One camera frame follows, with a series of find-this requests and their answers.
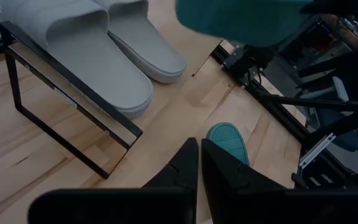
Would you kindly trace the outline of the black metal wooden shelf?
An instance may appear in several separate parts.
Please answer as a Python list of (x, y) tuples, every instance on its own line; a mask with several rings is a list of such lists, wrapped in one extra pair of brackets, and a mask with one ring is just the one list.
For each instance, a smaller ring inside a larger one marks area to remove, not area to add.
[(16, 110), (32, 121), (42, 131), (46, 132), (100, 177), (107, 179), (111, 175), (109, 172), (106, 172), (97, 163), (93, 162), (22, 105), (16, 63), (19, 62), (49, 88), (62, 96), (69, 104), (97, 125), (98, 128), (114, 139), (125, 150), (128, 151), (134, 143), (129, 144), (125, 142), (108, 125), (120, 124), (125, 130), (128, 130), (135, 136), (135, 141), (141, 137), (143, 131), (36, 44), (20, 28), (9, 21), (1, 22), (0, 34)]

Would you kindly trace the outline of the silver aluminium bracket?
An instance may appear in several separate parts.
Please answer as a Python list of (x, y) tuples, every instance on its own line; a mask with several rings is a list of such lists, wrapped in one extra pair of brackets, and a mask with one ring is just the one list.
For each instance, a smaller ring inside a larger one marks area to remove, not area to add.
[(330, 133), (320, 139), (310, 150), (307, 151), (304, 156), (300, 158), (298, 166), (301, 169), (307, 167), (334, 139), (336, 139), (336, 135), (334, 133)]

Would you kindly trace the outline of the teal rubber slide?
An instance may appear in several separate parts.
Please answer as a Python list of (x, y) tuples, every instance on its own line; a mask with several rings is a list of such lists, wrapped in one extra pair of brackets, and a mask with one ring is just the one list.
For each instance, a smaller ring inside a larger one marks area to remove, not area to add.
[(230, 155), (249, 165), (246, 144), (239, 130), (232, 123), (217, 123), (211, 127), (206, 138), (224, 149)]
[(307, 20), (301, 10), (313, 0), (175, 0), (183, 26), (255, 47), (270, 47)]

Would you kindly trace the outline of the blue office chair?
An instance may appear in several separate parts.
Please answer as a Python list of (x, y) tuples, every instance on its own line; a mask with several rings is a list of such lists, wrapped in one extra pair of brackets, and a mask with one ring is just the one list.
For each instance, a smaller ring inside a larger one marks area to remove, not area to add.
[[(338, 77), (332, 77), (333, 85), (323, 90), (323, 94), (317, 97), (318, 100), (339, 101), (348, 103), (349, 96), (343, 84)], [(317, 117), (320, 127), (325, 127), (335, 121), (339, 121), (350, 114), (343, 113), (334, 109), (317, 108)], [(358, 130), (349, 131), (342, 135), (337, 135), (332, 144), (328, 146), (328, 151), (333, 154), (344, 166), (358, 174)]]

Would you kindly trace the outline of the light grey rubber slide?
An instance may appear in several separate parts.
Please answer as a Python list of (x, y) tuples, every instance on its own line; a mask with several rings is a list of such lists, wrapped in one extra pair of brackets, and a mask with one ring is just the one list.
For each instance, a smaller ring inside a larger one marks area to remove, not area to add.
[(26, 33), (129, 119), (150, 105), (151, 81), (108, 36), (108, 14), (92, 0), (0, 0), (0, 18)]
[(108, 36), (144, 74), (174, 83), (186, 70), (184, 58), (148, 19), (148, 0), (93, 0), (109, 16)]

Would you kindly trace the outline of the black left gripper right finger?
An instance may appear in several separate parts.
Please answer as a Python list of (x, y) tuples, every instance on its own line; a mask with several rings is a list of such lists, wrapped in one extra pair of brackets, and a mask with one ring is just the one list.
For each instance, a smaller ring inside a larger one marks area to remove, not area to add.
[(203, 182), (213, 224), (279, 224), (276, 191), (285, 187), (203, 139)]

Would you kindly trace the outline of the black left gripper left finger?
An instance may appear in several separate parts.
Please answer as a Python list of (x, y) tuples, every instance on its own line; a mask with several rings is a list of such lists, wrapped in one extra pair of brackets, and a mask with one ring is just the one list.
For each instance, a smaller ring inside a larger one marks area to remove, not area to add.
[(198, 143), (188, 138), (170, 161), (151, 178), (146, 187), (181, 187), (197, 190), (198, 186)]

